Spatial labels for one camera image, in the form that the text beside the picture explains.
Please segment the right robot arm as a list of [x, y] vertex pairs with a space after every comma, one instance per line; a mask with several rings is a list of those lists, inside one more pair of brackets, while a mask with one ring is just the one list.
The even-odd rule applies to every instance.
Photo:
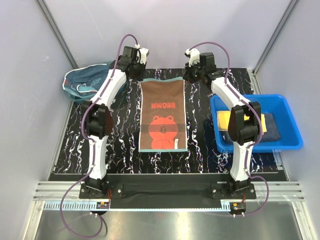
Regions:
[[202, 81], [230, 111], [227, 131], [233, 142], [233, 159], [225, 192], [239, 198], [250, 187], [252, 151], [263, 134], [261, 105], [249, 101], [231, 85], [228, 74], [217, 69], [213, 53], [193, 48], [184, 54], [189, 59], [184, 78], [191, 83]]

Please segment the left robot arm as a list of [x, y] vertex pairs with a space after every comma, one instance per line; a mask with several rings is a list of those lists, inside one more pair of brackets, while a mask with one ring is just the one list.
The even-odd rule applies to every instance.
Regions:
[[97, 93], [81, 104], [81, 133], [89, 143], [89, 168], [82, 180], [82, 192], [97, 198], [108, 193], [106, 144], [113, 131], [111, 105], [128, 79], [141, 77], [145, 71], [149, 49], [125, 46], [122, 55], [110, 65], [110, 70]]

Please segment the teal hello towel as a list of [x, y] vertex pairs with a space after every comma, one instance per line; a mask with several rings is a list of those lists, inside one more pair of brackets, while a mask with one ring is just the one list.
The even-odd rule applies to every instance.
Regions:
[[92, 98], [107, 78], [110, 64], [93, 64], [67, 72], [62, 83], [65, 96], [75, 103]]

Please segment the orange towel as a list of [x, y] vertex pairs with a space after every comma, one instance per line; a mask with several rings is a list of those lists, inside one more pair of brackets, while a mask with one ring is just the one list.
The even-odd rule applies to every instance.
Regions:
[[188, 148], [185, 80], [146, 78], [140, 82], [138, 151], [186, 152]]

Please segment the dark blue towel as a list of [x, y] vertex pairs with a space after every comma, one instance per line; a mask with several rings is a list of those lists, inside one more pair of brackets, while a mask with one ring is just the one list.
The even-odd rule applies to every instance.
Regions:
[[[281, 135], [279, 134], [276, 122], [271, 113], [264, 113], [265, 116], [265, 124], [267, 127], [267, 132], [263, 132], [261, 143], [265, 142], [276, 142], [281, 139]], [[219, 131], [220, 135], [223, 139], [223, 142], [228, 145], [232, 145], [233, 141], [231, 140], [228, 131]]]

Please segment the yellow towel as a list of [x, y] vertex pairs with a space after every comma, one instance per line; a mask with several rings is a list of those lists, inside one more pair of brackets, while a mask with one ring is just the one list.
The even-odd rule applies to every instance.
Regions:
[[[218, 125], [219, 131], [225, 132], [228, 130], [230, 116], [231, 116], [231, 112], [228, 110], [218, 111], [216, 113], [217, 125]], [[263, 133], [267, 132], [265, 115], [263, 113], [261, 114], [261, 125], [262, 125], [262, 132]]]

